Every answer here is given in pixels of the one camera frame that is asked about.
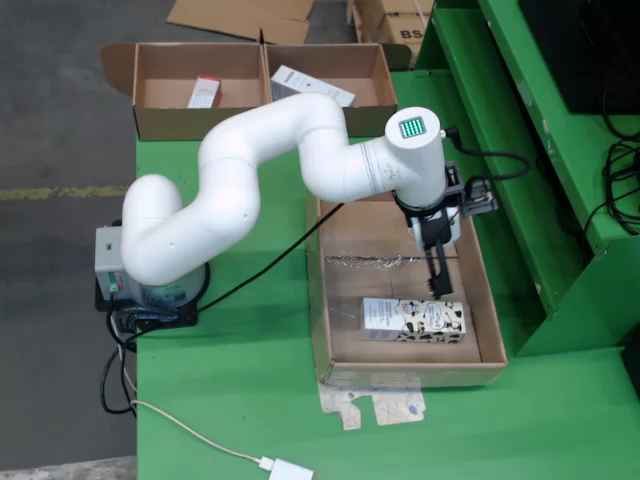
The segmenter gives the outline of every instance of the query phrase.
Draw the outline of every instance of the black cable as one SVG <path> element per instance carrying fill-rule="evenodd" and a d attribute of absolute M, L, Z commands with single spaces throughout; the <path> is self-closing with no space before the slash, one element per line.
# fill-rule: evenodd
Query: black cable
<path fill-rule="evenodd" d="M 111 338 L 113 338 L 114 342 L 116 342 L 118 345 L 120 345 L 122 347 L 123 342 L 122 340 L 120 340 L 120 338 L 118 338 L 118 335 L 116 334 L 116 332 L 113 331 L 113 325 L 111 323 L 111 316 L 113 315 L 113 306 L 110 303 L 109 304 L 109 310 L 107 311 L 107 315 L 106 315 L 106 324 L 107 324 L 107 331 L 109 332 L 109 335 L 111 335 Z M 135 353 L 136 348 L 135 345 L 129 345 L 127 347 L 128 350 L 132 351 Z"/>
<path fill-rule="evenodd" d="M 151 333 L 155 330 L 158 330 L 159 328 L 162 327 L 167 327 L 170 326 L 172 322 L 158 322 L 155 325 L 153 325 L 152 327 L 148 328 L 147 330 L 144 330 L 142 332 L 138 332 L 135 333 L 133 335 L 131 335 L 129 338 L 127 338 L 123 344 L 122 344 L 122 360 L 120 361 L 120 384 L 122 385 L 122 391 L 124 392 L 124 396 L 127 399 L 127 404 L 130 406 L 131 405 L 131 396 L 129 395 L 129 390 L 127 389 L 127 383 L 125 381 L 125 375 L 124 375 L 124 371 L 125 371 L 125 362 L 127 360 L 127 346 L 133 341 L 136 340 L 137 338 L 141 337 L 142 335 L 146 335 L 147 333 Z M 131 411 L 131 413 L 133 413 L 133 416 L 136 417 L 136 411 L 134 408 L 131 408 L 129 411 Z"/>
<path fill-rule="evenodd" d="M 241 284 L 237 285 L 236 287 L 232 288 L 231 290 L 229 290 L 227 293 L 225 293 L 224 295 L 221 295 L 220 297 L 216 298 L 215 300 L 209 302 L 207 305 L 203 306 L 202 308 L 198 309 L 198 313 L 203 312 L 204 310 L 213 307 L 214 305 L 216 305 L 217 303 L 221 302 L 222 300 L 224 300 L 225 298 L 230 297 L 231 295 L 233 295 L 234 293 L 236 293 L 238 290 L 240 290 L 241 288 L 245 287 L 246 285 L 248 285 L 249 283 L 253 282 L 254 280 L 256 280 L 257 278 L 261 277 L 262 275 L 264 275 L 265 273 L 267 273 L 269 270 L 271 270 L 275 265 L 277 265 L 283 258 L 285 258 L 289 253 L 291 253 L 296 247 L 298 247 L 298 245 L 300 245 L 302 242 L 304 242 L 310 235 L 312 235 L 318 228 L 320 228 L 322 226 L 322 224 L 324 222 L 326 222 L 329 218 L 331 218 L 331 216 L 333 216 L 333 214 L 335 214 L 338 210 L 340 210 L 340 208 L 342 208 L 344 204 L 343 203 L 339 203 L 338 205 L 336 205 L 330 212 L 328 212 L 324 217 L 322 217 L 318 222 L 316 222 L 315 225 L 313 225 L 313 227 L 311 227 L 302 237 L 300 237 L 293 245 L 291 245 L 289 248 L 287 248 L 284 252 L 282 252 L 275 260 L 273 260 L 269 265 L 267 265 L 265 268 L 263 268 L 262 270 L 260 270 L 258 273 L 256 273 L 255 275 L 253 275 L 252 277 L 248 278 L 247 280 L 245 280 L 244 282 L 242 282 Z M 129 395 L 129 391 L 127 389 L 127 384 L 125 381 L 125 368 L 126 368 L 126 358 L 127 358 L 127 351 L 131 350 L 131 347 L 134 345 L 133 341 L 137 340 L 139 337 L 141 337 L 142 335 L 146 335 L 147 333 L 153 332 L 155 330 L 158 330 L 159 328 L 162 327 L 167 327 L 170 326 L 171 322 L 158 322 L 157 324 L 153 325 L 152 327 L 148 328 L 145 331 L 142 332 L 138 332 L 135 333 L 133 335 L 131 335 L 129 338 L 127 338 L 125 341 L 122 341 L 121 339 L 118 338 L 118 336 L 116 335 L 116 333 L 113 331 L 112 329 L 112 325 L 111 325 L 111 313 L 112 310 L 110 310 L 107 314 L 107 325 L 108 325 L 108 330 L 109 333 L 111 334 L 111 336 L 114 338 L 114 340 L 118 343 L 118 345 L 120 345 L 120 347 L 122 348 L 122 360 L 120 362 L 120 384 L 122 385 L 122 391 L 125 395 L 125 398 L 127 399 L 127 403 L 129 405 L 131 405 L 131 396 Z M 113 363 L 115 357 L 118 355 L 118 349 L 116 349 L 115 353 L 113 355 L 111 355 L 111 357 L 109 357 L 109 361 L 107 362 L 107 366 L 105 367 L 105 371 L 103 372 L 103 378 L 102 378 L 102 382 L 100 385 L 100 399 L 101 399 L 101 403 L 103 408 L 105 409 L 105 411 L 107 411 L 108 413 L 114 413 L 114 414 L 122 414 L 122 413 L 127 413 L 127 412 L 132 412 L 133 416 L 136 416 L 136 412 L 135 409 L 133 409 L 131 406 L 129 406 L 129 408 L 127 409 L 123 409 L 123 410 L 113 410 L 110 409 L 107 405 L 106 402 L 104 401 L 104 384 L 106 381 L 106 376 L 109 372 L 109 368 L 111 367 L 111 364 Z"/>
<path fill-rule="evenodd" d="M 107 360 L 107 363 L 104 366 L 104 369 L 102 370 L 102 378 L 100 379 L 100 404 L 102 405 L 102 408 L 104 409 L 105 412 L 110 413 L 112 415 L 122 415 L 124 413 L 129 413 L 130 411 L 133 410 L 131 408 L 131 402 L 128 403 L 129 406 L 127 408 L 124 408 L 121 410 L 114 410 L 107 405 L 107 399 L 104 393 L 105 385 L 107 383 L 107 377 L 109 375 L 109 370 L 111 369 L 111 365 L 113 364 L 113 361 L 117 356 L 118 356 L 118 348 L 114 350 L 114 352 L 109 357 L 109 360 Z"/>
<path fill-rule="evenodd" d="M 620 160 L 631 154 L 640 154 L 640 143 L 637 143 L 636 145 L 629 145 L 627 142 L 629 142 L 629 140 L 620 140 L 614 143 L 613 145 L 611 145 L 607 153 L 607 159 L 602 169 L 605 192 L 604 206 L 606 206 L 609 216 L 616 220 L 627 233 L 629 233 L 630 235 L 638 235 L 640 232 L 638 232 L 638 230 L 636 230 L 634 226 L 640 225 L 640 216 L 620 210 L 616 204 L 619 198 L 614 197 L 613 193 L 614 185 L 616 182 L 621 182 L 632 177 L 640 176 L 640 165 L 638 165 L 635 159 L 632 160 L 630 164 L 623 166 L 619 170 L 613 170 L 616 162 L 619 162 Z M 620 149 L 623 150 L 623 153 L 615 156 Z"/>
<path fill-rule="evenodd" d="M 531 170 L 531 162 L 526 157 L 523 157 L 522 155 L 518 155 L 517 153 L 511 153 L 511 152 L 481 152 L 476 150 L 469 150 L 468 148 L 465 148 L 462 146 L 462 139 L 460 138 L 460 132 L 458 131 L 458 127 L 445 128 L 444 131 L 447 135 L 447 138 L 451 139 L 451 143 L 453 143 L 453 146 L 455 147 L 455 149 L 461 153 L 464 153 L 465 155 L 470 155 L 472 157 L 480 157 L 480 158 L 484 158 L 484 157 L 511 158 L 512 160 L 517 160 L 524 164 L 524 167 L 521 170 L 517 170 L 512 173 L 505 173 L 502 175 L 491 175 L 491 174 L 474 175 L 467 181 L 465 185 L 465 190 L 467 191 L 467 194 L 471 192 L 471 189 L 473 188 L 473 184 L 477 181 L 512 180 L 514 178 L 519 178 L 525 175 L 529 170 Z"/>
<path fill-rule="evenodd" d="M 632 140 L 636 142 L 640 141 L 640 132 L 636 132 L 632 134 L 622 133 L 613 125 L 611 118 L 609 118 L 609 112 L 607 111 L 607 95 L 609 94 L 609 89 L 611 88 L 611 85 L 615 82 L 617 78 L 618 78 L 618 73 L 616 71 L 613 78 L 607 82 L 607 85 L 604 87 L 604 91 L 602 92 L 602 119 L 604 120 L 604 123 L 609 129 L 609 131 L 613 133 L 616 137 L 620 138 L 621 140 Z"/>
<path fill-rule="evenodd" d="M 339 203 L 338 205 L 336 205 L 329 213 L 327 213 L 324 217 L 322 217 L 320 220 L 318 220 L 318 222 L 316 222 L 316 224 L 311 227 L 307 233 L 305 233 L 302 237 L 300 237 L 293 245 L 291 245 L 289 248 L 287 248 L 284 252 L 282 252 L 280 255 L 278 255 L 278 257 L 272 261 L 269 265 L 267 265 L 266 267 L 264 267 L 262 270 L 260 270 L 258 273 L 256 273 L 255 275 L 249 277 L 248 279 L 246 279 L 244 282 L 242 282 L 241 284 L 235 286 L 234 288 L 232 288 L 231 290 L 229 290 L 227 293 L 219 296 L 218 298 L 216 298 L 215 300 L 207 303 L 205 306 L 201 307 L 198 309 L 198 313 L 204 312 L 205 310 L 207 310 L 208 308 L 213 307 L 214 305 L 220 303 L 221 301 L 223 301 L 225 298 L 230 297 L 231 295 L 233 295 L 234 293 L 236 293 L 238 290 L 240 290 L 241 288 L 246 287 L 247 285 L 249 285 L 251 282 L 253 282 L 254 280 L 256 280 L 257 278 L 261 277 L 262 275 L 264 275 L 265 273 L 267 273 L 269 270 L 271 270 L 273 267 L 275 267 L 278 262 L 280 262 L 280 260 L 282 260 L 284 257 L 286 257 L 287 255 L 289 255 L 293 250 L 295 250 L 295 248 L 300 245 L 302 242 L 304 242 L 313 232 L 315 232 L 318 228 L 320 228 L 322 226 L 322 224 L 324 222 L 326 222 L 327 220 L 329 220 L 329 218 L 331 218 L 331 216 L 336 213 L 338 210 L 340 210 L 340 208 L 342 208 L 342 206 L 344 205 L 344 203 Z"/>

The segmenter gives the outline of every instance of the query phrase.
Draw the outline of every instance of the red and white box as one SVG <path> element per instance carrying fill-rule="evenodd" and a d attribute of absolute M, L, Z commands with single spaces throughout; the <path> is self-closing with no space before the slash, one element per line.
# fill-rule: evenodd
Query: red and white box
<path fill-rule="evenodd" d="M 187 108 L 217 107 L 220 104 L 221 86 L 220 78 L 199 75 Z"/>

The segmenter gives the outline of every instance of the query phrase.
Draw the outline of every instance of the white cable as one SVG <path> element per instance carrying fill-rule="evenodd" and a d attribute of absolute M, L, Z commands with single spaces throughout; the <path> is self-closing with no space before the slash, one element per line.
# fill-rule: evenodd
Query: white cable
<path fill-rule="evenodd" d="M 261 461 L 260 459 L 256 458 L 256 457 L 252 457 L 251 455 L 245 455 L 244 453 L 240 453 L 240 452 L 236 452 L 234 450 L 228 449 L 223 447 L 222 445 L 219 445 L 215 442 L 212 442 L 211 440 L 209 440 L 207 437 L 200 435 L 198 432 L 196 432 L 194 429 L 186 426 L 184 423 L 182 423 L 180 420 L 178 420 L 177 418 L 173 417 L 172 415 L 169 415 L 167 412 L 165 412 L 164 410 L 160 410 L 158 407 L 151 405 L 150 403 L 147 402 L 142 402 L 140 400 L 131 400 L 131 406 L 133 407 L 134 405 L 142 405 L 144 407 L 150 408 L 151 410 L 153 410 L 156 413 L 159 413 L 160 415 L 162 415 L 164 418 L 166 418 L 167 420 L 171 420 L 173 423 L 175 423 L 176 425 L 178 425 L 181 428 L 184 428 L 187 432 L 189 432 L 191 435 L 193 435 L 194 437 L 202 440 L 204 443 L 206 443 L 207 445 L 211 445 L 214 448 L 217 448 L 218 450 L 222 450 L 225 453 L 228 453 L 230 455 L 235 455 L 236 457 L 240 457 L 240 458 L 246 458 L 247 460 L 251 460 L 252 462 L 256 462 L 258 465 L 261 465 Z"/>
<path fill-rule="evenodd" d="M 418 0 L 413 0 L 413 3 L 418 9 L 418 14 L 420 15 L 420 20 L 422 20 L 422 24 L 424 25 L 424 28 L 427 28 L 427 19 L 425 18 L 424 12 L 422 11 L 420 2 Z"/>
<path fill-rule="evenodd" d="M 113 315 L 111 315 L 111 327 L 113 328 L 113 333 L 115 333 L 116 337 L 118 337 L 118 339 L 122 340 L 120 338 L 120 332 L 116 328 L 116 322 L 113 319 Z M 122 362 L 122 347 L 119 344 L 118 344 L 118 354 L 120 355 L 120 361 Z M 129 384 L 131 389 L 137 395 L 138 394 L 138 389 L 136 388 L 135 384 L 131 381 L 131 377 L 129 377 L 129 372 L 127 372 L 126 368 L 124 369 L 124 378 L 127 380 L 127 383 Z"/>

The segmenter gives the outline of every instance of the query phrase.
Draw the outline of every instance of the green table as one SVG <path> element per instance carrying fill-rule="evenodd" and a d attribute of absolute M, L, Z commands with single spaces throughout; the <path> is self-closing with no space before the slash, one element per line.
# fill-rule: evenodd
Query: green table
<path fill-rule="evenodd" d="M 443 124 L 469 126 L 449 73 L 393 79 L 401 107 L 424 105 Z M 463 175 L 485 168 L 446 148 Z M 138 142 L 137 173 L 168 176 L 189 202 L 197 189 L 197 149 L 198 142 Z M 211 262 L 203 302 L 303 233 L 307 193 L 297 155 L 261 167 L 260 188 L 260 219 L 245 240 Z M 511 349 L 526 324 L 522 306 L 541 308 L 540 302 L 504 213 L 478 219 L 476 227 Z M 343 431 L 339 416 L 320 408 L 302 248 L 201 315 L 196 327 L 154 332 L 139 343 L 141 400 L 229 448 L 283 458 L 325 480 L 397 478 L 398 470 L 402 478 L 640 478 L 640 404 L 616 349 L 517 358 L 489 387 L 425 390 L 426 419 L 419 423 L 378 427 L 371 400 L 359 399 L 363 428 Z M 255 464 L 214 450 L 143 408 L 138 475 L 268 478 Z"/>

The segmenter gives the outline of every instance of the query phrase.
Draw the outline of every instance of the cardboard flap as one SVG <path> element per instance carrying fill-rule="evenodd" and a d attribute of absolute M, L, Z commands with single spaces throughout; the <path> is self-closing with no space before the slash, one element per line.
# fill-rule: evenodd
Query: cardboard flap
<path fill-rule="evenodd" d="M 213 0 L 176 0 L 167 22 L 252 39 L 260 38 L 262 29 L 269 43 L 304 43 L 309 30 L 306 21 Z"/>
<path fill-rule="evenodd" d="M 390 72 L 404 72 L 409 70 L 411 65 L 411 49 L 403 44 L 384 43 L 382 44 L 384 56 L 387 58 L 387 65 Z"/>
<path fill-rule="evenodd" d="M 118 92 L 133 95 L 135 43 L 114 43 L 100 49 L 102 72 L 107 83 Z"/>

